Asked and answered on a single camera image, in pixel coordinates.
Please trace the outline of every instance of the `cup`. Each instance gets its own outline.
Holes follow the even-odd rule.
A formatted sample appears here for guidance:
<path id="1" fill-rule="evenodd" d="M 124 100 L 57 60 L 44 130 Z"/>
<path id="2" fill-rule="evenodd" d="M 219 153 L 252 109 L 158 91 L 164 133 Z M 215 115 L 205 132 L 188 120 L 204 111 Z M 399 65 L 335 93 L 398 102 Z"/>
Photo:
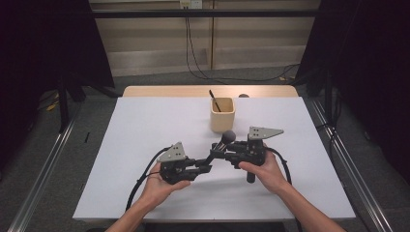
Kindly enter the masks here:
<path id="1" fill-rule="evenodd" d="M 223 133 L 231 130 L 235 119 L 235 103 L 231 98 L 211 99 L 211 130 Z"/>

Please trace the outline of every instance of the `person's left hand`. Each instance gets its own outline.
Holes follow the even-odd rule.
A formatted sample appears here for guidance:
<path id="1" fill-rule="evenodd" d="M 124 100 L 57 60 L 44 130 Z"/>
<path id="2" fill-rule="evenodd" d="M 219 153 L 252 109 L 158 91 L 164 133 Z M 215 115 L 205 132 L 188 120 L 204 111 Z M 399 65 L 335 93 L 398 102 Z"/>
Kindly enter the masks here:
<path id="1" fill-rule="evenodd" d="M 160 175 L 161 164 L 157 162 L 151 169 L 150 174 L 147 177 L 145 188 L 142 191 L 138 201 L 144 201 L 150 206 L 150 210 L 153 210 L 160 205 L 173 191 L 183 189 L 190 185 L 190 181 L 180 181 L 175 185 L 170 185 L 164 181 Z"/>

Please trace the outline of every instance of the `white table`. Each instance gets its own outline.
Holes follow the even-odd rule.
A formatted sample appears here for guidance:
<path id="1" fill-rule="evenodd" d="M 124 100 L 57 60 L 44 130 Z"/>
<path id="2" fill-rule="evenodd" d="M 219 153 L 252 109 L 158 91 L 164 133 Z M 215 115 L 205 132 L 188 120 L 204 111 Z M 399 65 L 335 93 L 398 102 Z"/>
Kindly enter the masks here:
<path id="1" fill-rule="evenodd" d="M 182 141 L 191 159 L 204 159 L 220 134 L 209 129 L 210 98 L 119 99 L 73 218 L 119 218 L 151 157 Z M 249 126 L 283 129 L 265 142 L 288 161 L 293 185 L 330 218 L 354 218 L 301 98 L 235 99 L 233 130 L 246 140 Z M 146 221 L 279 221 L 294 218 L 280 199 L 246 172 L 215 159 L 211 173 L 173 193 Z M 139 196 L 144 184 L 135 195 Z"/>

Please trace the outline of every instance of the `hand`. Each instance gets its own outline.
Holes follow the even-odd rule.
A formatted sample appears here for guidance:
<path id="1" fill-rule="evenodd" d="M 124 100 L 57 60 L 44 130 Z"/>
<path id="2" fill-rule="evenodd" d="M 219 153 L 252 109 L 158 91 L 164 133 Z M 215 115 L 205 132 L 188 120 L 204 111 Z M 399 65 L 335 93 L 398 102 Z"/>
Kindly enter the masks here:
<path id="1" fill-rule="evenodd" d="M 288 184 L 279 169 L 276 156 L 270 151 L 265 152 L 265 163 L 261 166 L 242 161 L 239 167 L 255 174 L 265 188 L 272 193 L 278 193 L 283 186 Z"/>
<path id="2" fill-rule="evenodd" d="M 174 190 L 183 189 L 190 185 L 189 181 L 181 181 L 175 185 L 170 185 L 164 181 L 158 173 L 161 169 L 161 164 L 157 162 L 151 169 L 147 177 L 145 188 L 137 201 L 149 204 L 150 210 L 153 210 L 160 205 Z"/>

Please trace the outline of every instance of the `forearm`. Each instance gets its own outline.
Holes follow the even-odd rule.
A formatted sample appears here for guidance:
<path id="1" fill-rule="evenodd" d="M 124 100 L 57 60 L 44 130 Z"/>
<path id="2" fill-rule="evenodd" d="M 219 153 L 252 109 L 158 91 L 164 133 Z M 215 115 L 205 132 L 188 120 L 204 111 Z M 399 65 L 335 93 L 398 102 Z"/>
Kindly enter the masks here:
<path id="1" fill-rule="evenodd" d="M 283 185 L 278 196 L 307 231 L 344 231 L 337 223 L 310 204 L 291 185 Z"/>
<path id="2" fill-rule="evenodd" d="M 145 215 L 152 210 L 152 206 L 148 203 L 136 201 L 114 224 L 112 224 L 107 232 L 126 232 L 135 231 Z"/>

